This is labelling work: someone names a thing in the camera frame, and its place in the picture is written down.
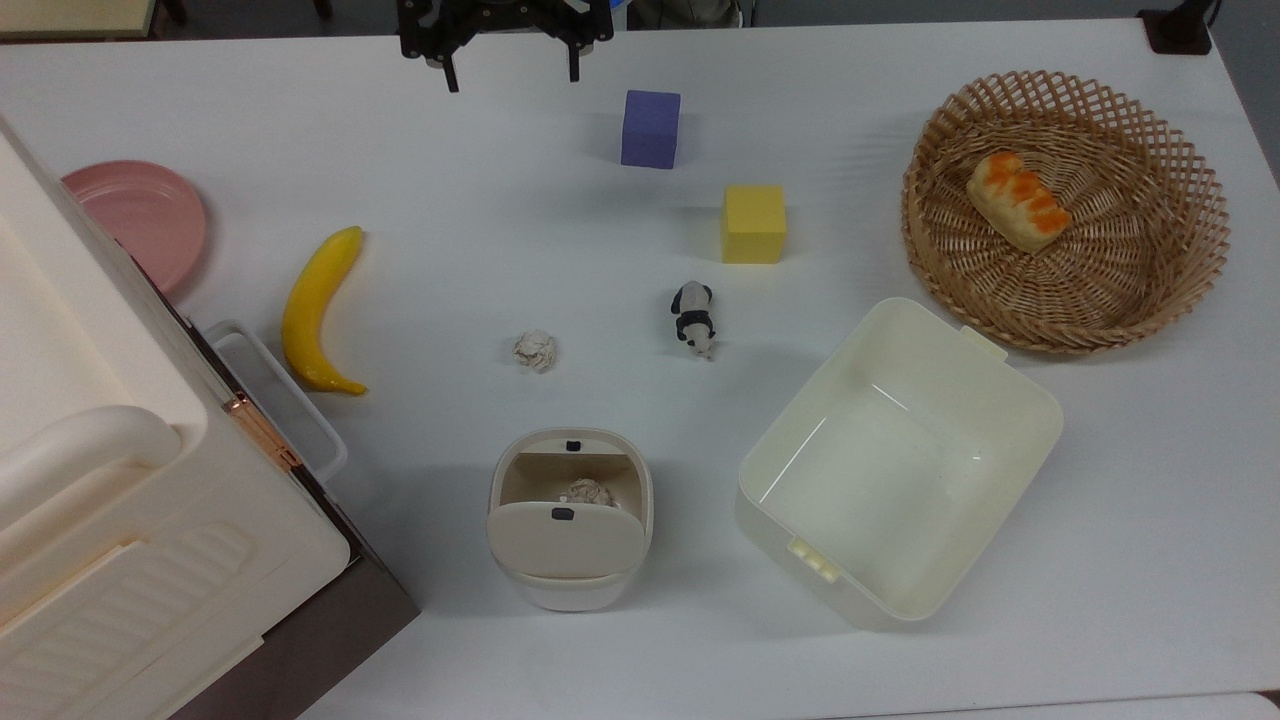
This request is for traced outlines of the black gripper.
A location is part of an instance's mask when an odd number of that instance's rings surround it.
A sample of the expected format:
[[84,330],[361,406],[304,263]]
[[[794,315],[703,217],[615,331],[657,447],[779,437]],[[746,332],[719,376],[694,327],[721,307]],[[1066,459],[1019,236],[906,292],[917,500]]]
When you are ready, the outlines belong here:
[[397,35],[408,59],[443,63],[460,92],[453,55],[477,35],[535,29],[567,47],[568,77],[580,81],[582,50],[614,36],[611,1],[398,1]]

